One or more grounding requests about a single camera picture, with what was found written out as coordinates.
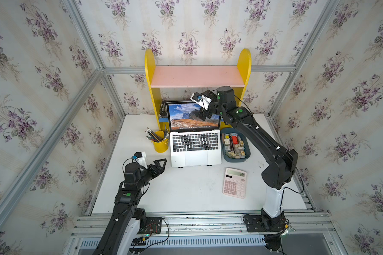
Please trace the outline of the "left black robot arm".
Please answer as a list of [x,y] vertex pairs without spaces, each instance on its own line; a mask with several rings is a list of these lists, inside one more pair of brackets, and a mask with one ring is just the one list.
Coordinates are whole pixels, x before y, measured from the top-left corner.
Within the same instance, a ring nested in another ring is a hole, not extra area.
[[166,164],[165,158],[148,166],[140,165],[133,158],[123,164],[124,181],[119,185],[111,218],[93,254],[126,255],[129,252],[136,234],[147,222],[145,209],[138,207],[146,193],[143,187],[164,173]]

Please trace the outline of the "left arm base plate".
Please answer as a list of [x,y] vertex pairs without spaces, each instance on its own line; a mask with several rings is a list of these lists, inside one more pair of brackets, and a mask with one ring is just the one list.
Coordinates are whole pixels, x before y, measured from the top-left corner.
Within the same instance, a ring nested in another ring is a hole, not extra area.
[[147,217],[145,225],[141,226],[137,234],[160,234],[162,229],[162,222],[162,217]]

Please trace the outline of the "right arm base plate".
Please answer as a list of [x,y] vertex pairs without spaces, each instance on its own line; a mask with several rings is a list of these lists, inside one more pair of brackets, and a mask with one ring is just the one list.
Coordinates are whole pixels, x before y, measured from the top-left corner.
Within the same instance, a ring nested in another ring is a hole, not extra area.
[[264,215],[250,215],[243,216],[243,222],[249,233],[259,232],[283,232],[288,224],[289,220],[284,214],[277,216],[276,218],[270,218],[267,214]]

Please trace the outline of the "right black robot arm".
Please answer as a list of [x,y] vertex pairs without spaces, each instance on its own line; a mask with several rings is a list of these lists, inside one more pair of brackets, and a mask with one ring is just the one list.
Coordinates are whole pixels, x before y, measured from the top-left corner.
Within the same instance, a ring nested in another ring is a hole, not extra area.
[[261,173],[268,186],[262,213],[266,219],[278,218],[283,213],[283,189],[295,173],[298,153],[288,150],[274,140],[257,123],[249,109],[237,106],[233,88],[220,87],[214,91],[193,93],[190,98],[201,106],[198,117],[202,120],[219,115],[225,124],[243,134],[262,154],[268,167]]

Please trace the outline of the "silver laptop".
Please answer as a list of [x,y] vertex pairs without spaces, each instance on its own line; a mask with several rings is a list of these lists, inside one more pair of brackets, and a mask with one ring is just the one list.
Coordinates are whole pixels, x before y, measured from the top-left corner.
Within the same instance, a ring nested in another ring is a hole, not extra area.
[[205,121],[196,117],[201,106],[194,102],[168,102],[171,166],[220,165],[222,163],[219,116]]

